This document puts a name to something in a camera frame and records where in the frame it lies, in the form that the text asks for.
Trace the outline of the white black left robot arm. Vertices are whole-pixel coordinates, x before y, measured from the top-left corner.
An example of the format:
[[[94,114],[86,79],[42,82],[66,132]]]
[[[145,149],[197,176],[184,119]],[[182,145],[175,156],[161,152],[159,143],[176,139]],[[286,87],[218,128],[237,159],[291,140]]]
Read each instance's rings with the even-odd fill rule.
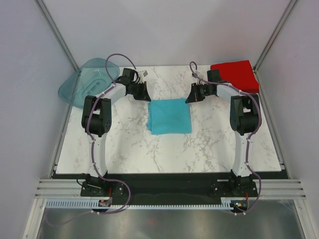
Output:
[[[150,102],[145,77],[146,70],[124,68],[122,75],[99,96],[86,96],[81,125],[90,140],[91,167],[98,177],[107,172],[106,137],[112,126],[112,105],[126,95],[137,101]]]

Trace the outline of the teal t shirt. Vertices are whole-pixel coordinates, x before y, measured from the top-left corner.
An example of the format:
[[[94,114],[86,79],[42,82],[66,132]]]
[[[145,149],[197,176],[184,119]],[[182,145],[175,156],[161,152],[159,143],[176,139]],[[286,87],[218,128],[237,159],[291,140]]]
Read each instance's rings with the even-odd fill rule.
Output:
[[[192,133],[186,99],[152,100],[148,104],[148,130],[152,135]]]

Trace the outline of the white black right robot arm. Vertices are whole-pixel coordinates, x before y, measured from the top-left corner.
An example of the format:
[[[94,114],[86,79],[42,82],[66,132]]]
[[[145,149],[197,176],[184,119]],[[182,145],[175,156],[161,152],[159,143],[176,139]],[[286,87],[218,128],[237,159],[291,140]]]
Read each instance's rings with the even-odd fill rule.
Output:
[[[253,172],[249,166],[250,147],[253,136],[259,130],[262,119],[257,94],[237,89],[231,83],[222,81],[218,70],[207,71],[207,80],[201,78],[196,70],[191,70],[197,79],[191,84],[186,103],[197,103],[208,96],[217,96],[230,104],[230,126],[235,133],[235,159],[232,173],[236,177],[248,177]]]

